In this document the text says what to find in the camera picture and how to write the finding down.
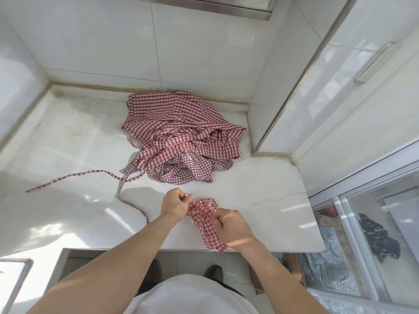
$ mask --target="shoe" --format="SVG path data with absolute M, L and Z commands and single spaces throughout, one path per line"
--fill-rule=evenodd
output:
M 156 284 L 163 282 L 163 271 L 161 269 L 161 264 L 159 260 L 154 259 L 151 262 L 150 267 L 148 268 L 147 273 L 144 276 L 143 283 L 141 285 L 150 282 Z
M 221 268 L 219 265 L 212 265 L 207 269 L 207 271 L 205 271 L 204 277 L 211 280 L 223 282 L 224 281 L 223 268 Z

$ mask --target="forearm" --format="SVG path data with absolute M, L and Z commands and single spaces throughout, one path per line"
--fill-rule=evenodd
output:
M 160 216 L 55 285 L 28 313 L 123 313 L 175 225 Z
M 254 269 L 276 314 L 328 313 L 263 243 L 250 242 L 239 252 Z

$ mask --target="white t-shirt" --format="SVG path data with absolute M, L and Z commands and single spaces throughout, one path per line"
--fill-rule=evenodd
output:
M 199 275 L 182 274 L 133 298 L 124 314 L 258 314 L 243 296 Z

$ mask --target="white countertop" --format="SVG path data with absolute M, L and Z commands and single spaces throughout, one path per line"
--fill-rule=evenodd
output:
M 24 193 L 51 179 L 91 169 L 122 176 L 119 171 L 137 152 L 120 129 L 127 115 L 127 94 L 62 87 L 57 91 L 67 95 L 48 93 L 0 153 L 0 257 L 34 260 L 12 313 L 22 313 L 19 304 L 30 306 L 43 294 L 62 248 L 109 249 L 145 225 L 139 211 L 115 198 L 118 181 L 105 173 L 70 177 Z M 220 113 L 248 127 L 244 113 Z M 248 131 L 240 150 L 242 158 L 228 171 L 215 171 L 213 183 L 191 182 L 180 188 L 196 199 L 213 197 L 220 207 L 241 211 L 270 251 L 322 251 L 298 168 L 286 158 L 250 157 Z M 122 198 L 153 220 L 164 194 L 174 187 L 143 176 L 124 185 Z M 206 248 L 187 217 L 161 249 Z

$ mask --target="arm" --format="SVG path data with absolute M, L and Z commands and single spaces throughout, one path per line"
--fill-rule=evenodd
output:
M 328 313 L 256 239 L 239 211 L 220 208 L 211 221 L 218 237 L 238 250 L 255 270 L 276 314 Z
M 193 199 L 178 188 L 170 190 L 163 198 L 159 217 L 61 280 L 28 313 L 123 313 L 163 241 L 186 216 Z

